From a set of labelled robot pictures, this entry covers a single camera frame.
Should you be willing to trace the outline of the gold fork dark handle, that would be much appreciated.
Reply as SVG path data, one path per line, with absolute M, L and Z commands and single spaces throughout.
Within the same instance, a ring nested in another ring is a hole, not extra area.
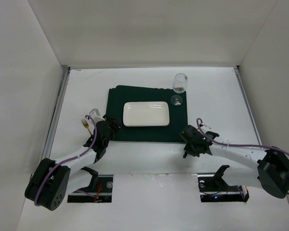
M 90 131 L 88 122 L 84 118 L 81 120 L 81 122 L 82 122 L 83 126 L 87 129 L 89 134 L 92 135 L 92 132 Z

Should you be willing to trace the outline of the white rectangular plate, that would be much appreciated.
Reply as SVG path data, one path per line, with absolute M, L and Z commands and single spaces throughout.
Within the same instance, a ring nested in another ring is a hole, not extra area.
M 170 124 L 166 102 L 128 102 L 123 107 L 126 127 L 165 127 Z

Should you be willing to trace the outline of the dark green cloth placemat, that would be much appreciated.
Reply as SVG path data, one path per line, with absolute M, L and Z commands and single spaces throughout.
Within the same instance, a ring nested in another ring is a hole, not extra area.
M 121 126 L 114 141 L 169 142 L 184 143 L 179 133 L 188 125 L 186 92 L 181 94 L 182 105 L 173 105 L 172 89 L 144 88 L 118 85 L 109 89 L 106 115 L 123 119 L 123 107 L 127 102 L 166 102 L 169 105 L 170 124 L 165 127 L 127 127 Z

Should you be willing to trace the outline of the clear wine glass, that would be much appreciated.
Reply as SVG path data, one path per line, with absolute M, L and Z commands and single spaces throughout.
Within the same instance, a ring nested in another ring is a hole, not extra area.
M 184 73 L 178 73 L 172 84 L 172 89 L 175 92 L 175 95 L 171 97 L 171 103 L 175 106 L 183 104 L 183 98 L 180 94 L 184 93 L 187 90 L 188 77 Z

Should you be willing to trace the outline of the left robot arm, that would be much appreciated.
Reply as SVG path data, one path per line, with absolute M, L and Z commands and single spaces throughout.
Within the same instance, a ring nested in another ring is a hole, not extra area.
M 25 198 L 54 211 L 68 197 L 68 202 L 110 202 L 113 176 L 103 176 L 90 168 L 106 153 L 106 148 L 120 130 L 120 119 L 86 115 L 94 126 L 90 137 L 77 151 L 63 158 L 44 158 L 31 177 Z

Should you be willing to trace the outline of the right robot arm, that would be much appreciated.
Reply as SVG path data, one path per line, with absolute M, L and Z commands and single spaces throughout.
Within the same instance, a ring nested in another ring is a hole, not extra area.
M 209 154 L 242 165 L 241 168 L 231 165 L 218 168 L 211 177 L 217 192 L 242 185 L 261 188 L 280 199 L 289 193 L 289 159 L 279 148 L 234 144 L 218 133 L 191 125 L 185 127 L 180 136 L 186 142 L 185 156 Z

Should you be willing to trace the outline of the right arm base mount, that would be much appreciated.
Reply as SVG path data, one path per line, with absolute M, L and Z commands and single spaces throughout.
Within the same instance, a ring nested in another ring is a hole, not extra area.
M 202 203 L 243 202 L 249 198 L 246 186 L 229 186 L 223 179 L 229 165 L 222 165 L 215 173 L 197 175 L 200 200 Z

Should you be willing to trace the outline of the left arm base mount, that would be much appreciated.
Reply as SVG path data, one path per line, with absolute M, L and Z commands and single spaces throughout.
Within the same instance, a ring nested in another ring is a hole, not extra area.
M 89 167 L 83 167 L 69 180 L 68 203 L 111 203 L 113 175 L 100 175 Z

